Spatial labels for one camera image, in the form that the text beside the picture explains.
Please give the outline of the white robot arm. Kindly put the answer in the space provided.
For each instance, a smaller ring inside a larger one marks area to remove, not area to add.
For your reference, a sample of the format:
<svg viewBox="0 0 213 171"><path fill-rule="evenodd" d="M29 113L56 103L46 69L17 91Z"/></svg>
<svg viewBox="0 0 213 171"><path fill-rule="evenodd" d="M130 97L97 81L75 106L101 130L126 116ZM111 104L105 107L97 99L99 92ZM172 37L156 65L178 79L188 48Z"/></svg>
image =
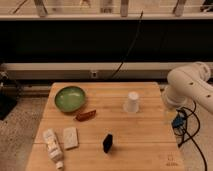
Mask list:
<svg viewBox="0 0 213 171"><path fill-rule="evenodd" d="M162 93L162 100L168 109L185 105L192 99L213 114L213 86L210 67L204 62L194 62L171 70L167 75L168 85Z"/></svg>

